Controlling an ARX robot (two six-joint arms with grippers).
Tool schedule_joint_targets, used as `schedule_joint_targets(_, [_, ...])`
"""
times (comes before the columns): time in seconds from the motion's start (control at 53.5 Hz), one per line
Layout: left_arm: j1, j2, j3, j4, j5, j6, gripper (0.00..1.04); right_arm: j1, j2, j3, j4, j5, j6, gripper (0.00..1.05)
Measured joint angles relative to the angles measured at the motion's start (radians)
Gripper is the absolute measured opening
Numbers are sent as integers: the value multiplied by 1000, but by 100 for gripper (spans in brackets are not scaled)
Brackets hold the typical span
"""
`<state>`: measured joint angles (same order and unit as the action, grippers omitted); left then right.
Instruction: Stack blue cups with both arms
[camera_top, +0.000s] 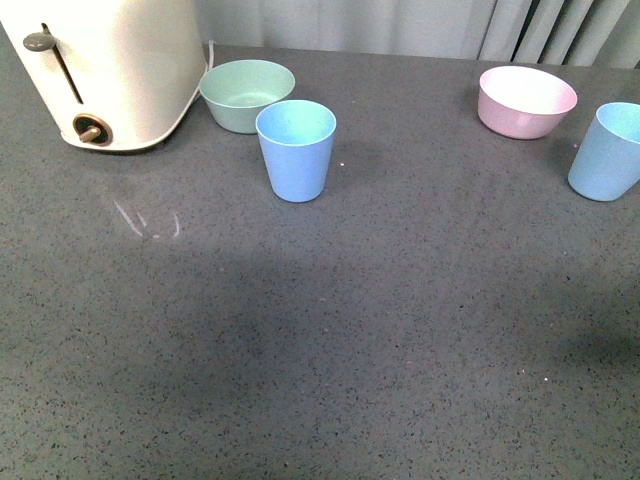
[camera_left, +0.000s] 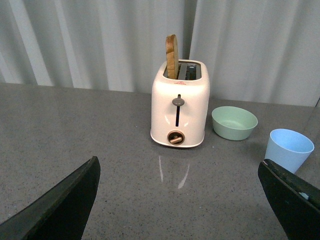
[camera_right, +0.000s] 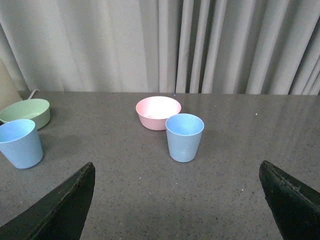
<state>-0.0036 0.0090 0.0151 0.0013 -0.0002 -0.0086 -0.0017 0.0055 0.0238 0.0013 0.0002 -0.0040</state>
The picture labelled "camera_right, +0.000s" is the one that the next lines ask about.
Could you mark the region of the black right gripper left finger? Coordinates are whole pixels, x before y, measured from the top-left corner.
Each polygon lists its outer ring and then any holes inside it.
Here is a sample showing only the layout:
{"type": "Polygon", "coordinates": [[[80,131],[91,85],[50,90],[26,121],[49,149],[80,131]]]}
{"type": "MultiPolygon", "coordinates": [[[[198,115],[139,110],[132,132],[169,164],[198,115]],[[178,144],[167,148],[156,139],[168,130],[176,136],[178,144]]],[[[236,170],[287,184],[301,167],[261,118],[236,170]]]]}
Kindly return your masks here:
{"type": "Polygon", "coordinates": [[[2,240],[78,240],[87,219],[96,169],[88,162],[0,228],[2,240]]]}

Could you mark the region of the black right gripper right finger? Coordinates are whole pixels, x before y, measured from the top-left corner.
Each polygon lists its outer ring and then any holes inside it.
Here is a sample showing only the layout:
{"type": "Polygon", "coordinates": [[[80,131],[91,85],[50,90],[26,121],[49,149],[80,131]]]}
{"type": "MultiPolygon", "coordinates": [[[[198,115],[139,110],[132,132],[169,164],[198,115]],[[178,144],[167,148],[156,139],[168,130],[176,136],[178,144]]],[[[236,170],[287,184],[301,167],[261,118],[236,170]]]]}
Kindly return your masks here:
{"type": "Polygon", "coordinates": [[[320,238],[320,193],[264,160],[259,179],[284,240],[320,238]]]}

